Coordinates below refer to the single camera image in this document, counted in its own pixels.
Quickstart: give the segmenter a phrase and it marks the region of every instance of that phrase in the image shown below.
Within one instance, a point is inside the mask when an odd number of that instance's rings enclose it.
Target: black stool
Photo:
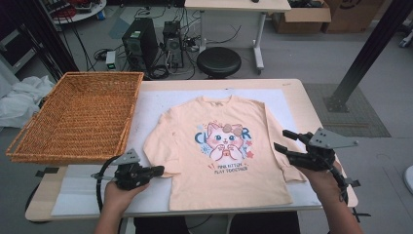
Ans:
[[[208,77],[222,79],[240,69],[241,57],[233,50],[212,47],[198,55],[197,66]]]

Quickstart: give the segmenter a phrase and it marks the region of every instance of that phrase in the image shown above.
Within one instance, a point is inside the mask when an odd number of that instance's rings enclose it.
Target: white bag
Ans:
[[[48,76],[25,78],[12,86],[12,90],[0,99],[0,128],[22,128],[31,116],[39,111],[38,104],[53,87]]]

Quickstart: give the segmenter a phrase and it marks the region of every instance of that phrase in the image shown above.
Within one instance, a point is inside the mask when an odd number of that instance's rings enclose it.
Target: pink sweatshirt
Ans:
[[[300,151],[265,103],[197,97],[164,113],[143,150],[172,176],[171,211],[291,203],[286,181],[305,177],[273,148]]]

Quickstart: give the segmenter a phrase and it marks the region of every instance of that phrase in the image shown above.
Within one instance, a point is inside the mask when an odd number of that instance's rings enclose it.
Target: desk leg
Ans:
[[[207,39],[205,38],[205,29],[204,29],[204,12],[200,11],[200,26],[201,26],[201,45],[200,45],[200,52],[204,51],[207,48]]]
[[[253,49],[254,49],[255,62],[256,62],[257,69],[258,69],[258,74],[261,74],[261,70],[264,70],[264,61],[261,55],[260,44],[261,44],[262,31],[264,29],[265,18],[266,18],[266,13],[261,13],[261,16],[259,19],[257,38],[256,40],[253,41],[253,44],[254,44]]]

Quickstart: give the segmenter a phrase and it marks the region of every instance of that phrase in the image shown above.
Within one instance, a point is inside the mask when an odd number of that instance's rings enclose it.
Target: cardboard box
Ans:
[[[385,0],[325,0],[331,22],[322,26],[325,33],[363,32],[373,21]]]
[[[274,13],[273,25],[281,34],[319,33],[324,22],[331,21],[326,3],[322,8],[292,8],[285,13]]]

